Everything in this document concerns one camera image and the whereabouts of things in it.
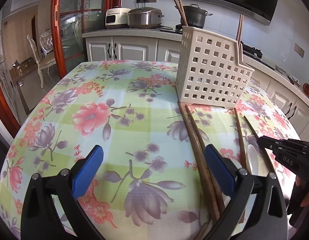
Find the white ceramic spoon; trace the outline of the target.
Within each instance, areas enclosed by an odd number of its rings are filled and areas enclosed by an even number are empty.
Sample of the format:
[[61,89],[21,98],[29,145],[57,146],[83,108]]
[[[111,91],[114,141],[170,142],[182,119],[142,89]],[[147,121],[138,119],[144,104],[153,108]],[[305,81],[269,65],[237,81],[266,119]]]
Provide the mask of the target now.
[[247,147],[246,152],[247,170],[255,176],[265,176],[265,164],[261,157],[259,157],[257,150],[251,144]]

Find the red jar on counter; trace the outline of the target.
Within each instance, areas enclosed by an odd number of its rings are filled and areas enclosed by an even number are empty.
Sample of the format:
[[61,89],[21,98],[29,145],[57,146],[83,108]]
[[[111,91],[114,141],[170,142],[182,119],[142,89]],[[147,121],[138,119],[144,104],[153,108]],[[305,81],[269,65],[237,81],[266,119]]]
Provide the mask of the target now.
[[307,96],[309,96],[309,84],[308,83],[304,83],[302,85],[302,90]]

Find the black gas stove top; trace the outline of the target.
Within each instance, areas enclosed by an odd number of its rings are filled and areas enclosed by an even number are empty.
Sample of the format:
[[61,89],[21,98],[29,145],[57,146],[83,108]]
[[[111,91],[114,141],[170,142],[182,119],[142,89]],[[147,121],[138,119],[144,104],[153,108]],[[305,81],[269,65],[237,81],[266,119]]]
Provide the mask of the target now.
[[176,25],[176,33],[182,35],[180,61],[200,62],[202,64],[210,62],[214,66],[217,60],[221,60],[222,63],[235,62],[237,56],[246,55],[249,60],[240,59],[241,65],[246,63],[252,66],[252,61],[267,65],[262,61],[261,50],[250,47],[243,42],[237,43],[236,40],[218,33],[180,24]]

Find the floral tablecloth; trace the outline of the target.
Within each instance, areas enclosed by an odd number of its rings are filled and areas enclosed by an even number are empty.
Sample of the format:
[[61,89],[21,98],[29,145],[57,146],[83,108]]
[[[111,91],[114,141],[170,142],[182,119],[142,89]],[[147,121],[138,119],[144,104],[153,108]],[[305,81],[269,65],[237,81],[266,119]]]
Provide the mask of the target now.
[[177,66],[79,64],[40,100],[0,173],[0,222],[16,238],[30,177],[104,162],[79,203],[106,239],[193,239],[210,222],[175,90]]

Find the white perforated utensil basket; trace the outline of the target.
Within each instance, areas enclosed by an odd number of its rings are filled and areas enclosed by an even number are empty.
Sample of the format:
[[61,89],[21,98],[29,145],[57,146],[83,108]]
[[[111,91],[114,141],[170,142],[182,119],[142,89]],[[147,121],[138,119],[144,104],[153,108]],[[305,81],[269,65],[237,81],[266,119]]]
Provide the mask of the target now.
[[237,40],[183,27],[176,77],[181,103],[235,108],[253,72]]

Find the white dining chair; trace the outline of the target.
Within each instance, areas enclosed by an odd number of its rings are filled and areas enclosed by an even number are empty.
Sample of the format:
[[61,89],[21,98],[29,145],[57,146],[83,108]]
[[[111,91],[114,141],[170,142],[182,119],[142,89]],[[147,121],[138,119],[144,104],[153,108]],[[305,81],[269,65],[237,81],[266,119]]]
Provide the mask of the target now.
[[47,74],[49,74],[49,68],[56,64],[56,59],[53,53],[53,38],[52,32],[50,29],[44,31],[39,38],[39,45],[41,50],[43,51],[43,58],[39,55],[39,50],[35,44],[35,41],[27,35],[27,40],[31,47],[31,50],[34,55],[35,63],[37,65],[37,73],[40,78],[41,88],[44,89],[44,78],[43,78],[43,70],[47,69]]

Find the dark stock pot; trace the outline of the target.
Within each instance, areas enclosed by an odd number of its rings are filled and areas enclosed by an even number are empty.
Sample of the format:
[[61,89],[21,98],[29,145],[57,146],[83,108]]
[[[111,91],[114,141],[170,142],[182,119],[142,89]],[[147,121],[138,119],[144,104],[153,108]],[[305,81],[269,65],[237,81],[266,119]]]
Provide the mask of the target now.
[[196,28],[204,28],[205,19],[212,16],[212,12],[201,9],[197,4],[183,6],[188,26]]

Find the silver pressure cooker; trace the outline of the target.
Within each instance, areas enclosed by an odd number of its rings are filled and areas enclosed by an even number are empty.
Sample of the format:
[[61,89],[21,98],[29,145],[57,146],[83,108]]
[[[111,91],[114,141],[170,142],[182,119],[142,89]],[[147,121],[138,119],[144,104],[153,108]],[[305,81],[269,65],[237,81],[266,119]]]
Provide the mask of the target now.
[[153,7],[136,8],[127,13],[127,25],[130,28],[139,29],[159,28],[163,17],[160,9]]

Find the white rice cooker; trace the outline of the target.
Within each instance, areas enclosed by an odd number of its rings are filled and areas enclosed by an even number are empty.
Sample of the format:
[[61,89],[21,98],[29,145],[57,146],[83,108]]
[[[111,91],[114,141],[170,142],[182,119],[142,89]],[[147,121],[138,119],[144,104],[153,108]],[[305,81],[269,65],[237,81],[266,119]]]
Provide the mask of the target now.
[[127,28],[127,15],[130,8],[112,8],[106,11],[106,29]]

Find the red framed glass door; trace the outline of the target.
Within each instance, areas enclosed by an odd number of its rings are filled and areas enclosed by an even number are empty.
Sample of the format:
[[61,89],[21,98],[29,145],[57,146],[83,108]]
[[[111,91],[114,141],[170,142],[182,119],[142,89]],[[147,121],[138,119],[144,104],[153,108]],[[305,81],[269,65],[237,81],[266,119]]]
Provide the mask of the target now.
[[53,51],[61,78],[88,60],[83,35],[104,29],[106,11],[121,5],[122,0],[51,0]]

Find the wall light switch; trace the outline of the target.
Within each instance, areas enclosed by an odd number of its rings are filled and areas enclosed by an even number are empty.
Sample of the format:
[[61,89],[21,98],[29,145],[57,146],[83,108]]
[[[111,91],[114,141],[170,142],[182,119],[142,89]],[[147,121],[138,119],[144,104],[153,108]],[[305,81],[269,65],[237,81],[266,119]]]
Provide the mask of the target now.
[[295,43],[294,45],[294,51],[300,56],[300,57],[304,57],[305,51],[301,48],[301,46],[299,46],[297,43]]

